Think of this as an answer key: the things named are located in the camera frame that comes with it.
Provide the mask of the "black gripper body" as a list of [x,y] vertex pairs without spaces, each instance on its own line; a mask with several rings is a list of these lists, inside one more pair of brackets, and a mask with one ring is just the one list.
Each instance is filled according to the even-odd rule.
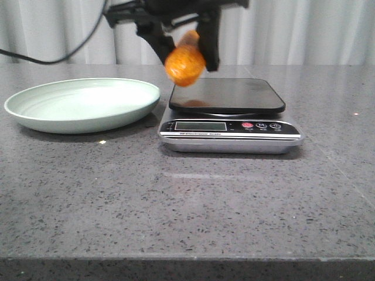
[[248,8],[248,1],[128,1],[112,5],[104,16],[114,28],[122,23],[140,26],[161,23],[175,28],[190,22],[210,22],[219,16],[222,9],[232,7]]

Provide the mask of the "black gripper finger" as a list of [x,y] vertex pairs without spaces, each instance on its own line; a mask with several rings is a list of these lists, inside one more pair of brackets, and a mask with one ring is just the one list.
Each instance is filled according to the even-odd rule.
[[199,14],[196,31],[199,35],[199,50],[206,61],[208,72],[219,68],[219,24],[220,10],[210,10]]
[[138,22],[136,26],[137,35],[151,46],[161,63],[165,64],[169,54],[175,49],[173,38],[164,33],[160,22]]

